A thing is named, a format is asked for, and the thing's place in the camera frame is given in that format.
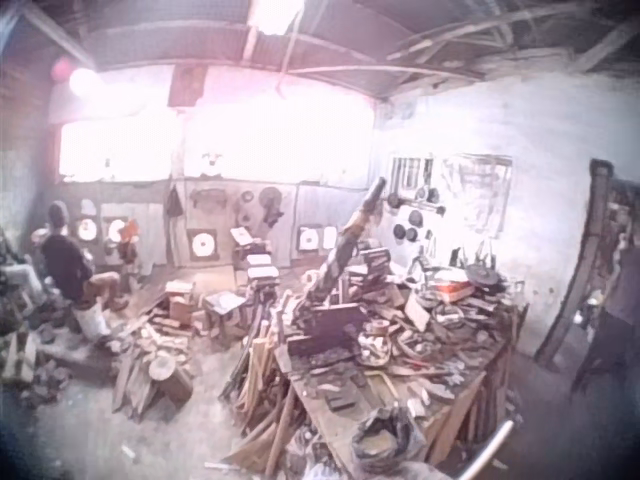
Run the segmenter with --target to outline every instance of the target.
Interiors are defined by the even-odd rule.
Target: bright window
[[[373,117],[364,98],[322,92],[212,106],[188,119],[185,175],[339,183],[367,171]]]
[[[168,178],[178,132],[169,111],[69,123],[62,127],[60,174],[67,182]]]

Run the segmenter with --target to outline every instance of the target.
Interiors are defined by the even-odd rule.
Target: white bucket
[[[89,310],[77,310],[74,308],[73,313],[80,324],[82,333],[90,342],[96,342],[111,333],[102,314],[100,302],[96,302]]]

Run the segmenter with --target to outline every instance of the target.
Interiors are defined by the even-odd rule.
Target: picture on wall
[[[464,226],[495,238],[502,231],[512,160],[502,155],[459,154],[442,161],[442,188],[456,203]]]

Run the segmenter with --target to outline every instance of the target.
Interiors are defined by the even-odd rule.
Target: workshop
[[[627,478],[639,33],[632,1],[0,2],[6,478]]]

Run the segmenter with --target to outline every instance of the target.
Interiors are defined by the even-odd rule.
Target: ceiling light
[[[92,242],[98,236],[98,226],[90,218],[85,218],[78,224],[78,238],[83,242]]]
[[[265,35],[284,35],[304,0],[253,0],[248,24]]]
[[[69,88],[81,98],[95,96],[103,86],[100,76],[87,68],[74,70],[69,78]]]

